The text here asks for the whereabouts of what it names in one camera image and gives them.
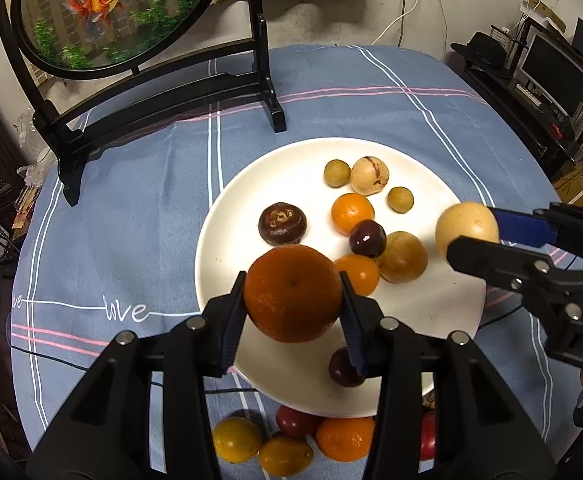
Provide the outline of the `yellow orange citrus fruit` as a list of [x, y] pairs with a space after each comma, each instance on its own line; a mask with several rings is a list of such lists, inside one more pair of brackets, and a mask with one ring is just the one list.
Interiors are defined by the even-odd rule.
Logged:
[[305, 441], [279, 436], [269, 440], [258, 454], [260, 467], [275, 477], [293, 477], [313, 462], [314, 452]]

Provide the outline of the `dark cherry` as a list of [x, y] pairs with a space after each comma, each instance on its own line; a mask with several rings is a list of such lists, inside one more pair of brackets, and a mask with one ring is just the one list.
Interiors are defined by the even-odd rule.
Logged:
[[349, 235], [349, 248], [356, 255], [378, 258], [386, 248], [387, 235], [384, 228], [374, 220], [358, 223]]

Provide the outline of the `small orange mandarin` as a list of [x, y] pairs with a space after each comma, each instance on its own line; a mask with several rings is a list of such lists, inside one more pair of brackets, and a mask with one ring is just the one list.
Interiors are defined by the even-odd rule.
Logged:
[[374, 219], [373, 205], [357, 193], [342, 194], [331, 205], [331, 222], [342, 235], [349, 235], [360, 222]]

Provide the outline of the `computer monitor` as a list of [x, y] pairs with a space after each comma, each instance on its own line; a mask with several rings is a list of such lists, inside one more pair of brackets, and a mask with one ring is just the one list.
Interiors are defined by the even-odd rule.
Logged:
[[517, 72], [563, 114], [574, 118], [583, 104], [583, 68], [541, 32], [531, 32]]

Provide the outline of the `small yellow longan fruit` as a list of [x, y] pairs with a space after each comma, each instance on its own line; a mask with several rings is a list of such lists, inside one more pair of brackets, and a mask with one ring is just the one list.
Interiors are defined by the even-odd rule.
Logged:
[[342, 188], [350, 181], [350, 166], [341, 159], [330, 160], [324, 168], [323, 178], [330, 188]]

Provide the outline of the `dark purple mangosteen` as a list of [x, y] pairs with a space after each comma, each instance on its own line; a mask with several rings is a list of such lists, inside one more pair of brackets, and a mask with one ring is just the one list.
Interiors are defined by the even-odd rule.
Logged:
[[275, 203], [261, 212], [258, 231], [272, 246], [299, 244], [307, 231], [307, 217], [295, 205]]

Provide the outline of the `round goldfish screen ornament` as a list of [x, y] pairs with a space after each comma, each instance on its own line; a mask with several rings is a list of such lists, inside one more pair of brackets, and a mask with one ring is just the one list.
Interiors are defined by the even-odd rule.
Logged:
[[[248, 37], [164, 59], [214, 0], [0, 0], [0, 38], [32, 109], [34, 128], [57, 160], [65, 200], [75, 205], [89, 158], [185, 112], [252, 96], [275, 131], [286, 128], [271, 77], [262, 0], [247, 0]], [[248, 53], [252, 67], [218, 73], [139, 99], [79, 126], [117, 96], [194, 65]]]

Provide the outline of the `red plum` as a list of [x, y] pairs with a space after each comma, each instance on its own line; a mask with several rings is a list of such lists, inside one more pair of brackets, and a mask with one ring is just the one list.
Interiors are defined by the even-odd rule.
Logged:
[[276, 412], [276, 423], [282, 434], [294, 439], [305, 439], [316, 432], [322, 418], [281, 405]]

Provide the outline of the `large orange tangerine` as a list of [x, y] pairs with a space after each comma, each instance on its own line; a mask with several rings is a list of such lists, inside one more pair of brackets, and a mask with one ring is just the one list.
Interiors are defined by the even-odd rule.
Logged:
[[261, 333], [282, 344], [322, 337], [338, 318], [341, 297], [334, 263], [308, 246], [275, 247], [246, 274], [249, 318]]

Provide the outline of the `tan round fruit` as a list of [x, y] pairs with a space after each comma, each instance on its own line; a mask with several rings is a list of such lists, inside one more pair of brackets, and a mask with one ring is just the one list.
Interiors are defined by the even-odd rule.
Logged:
[[465, 202], [449, 207], [440, 215], [435, 236], [438, 252], [445, 258], [449, 245], [460, 236], [499, 243], [500, 230], [497, 219], [487, 206]]

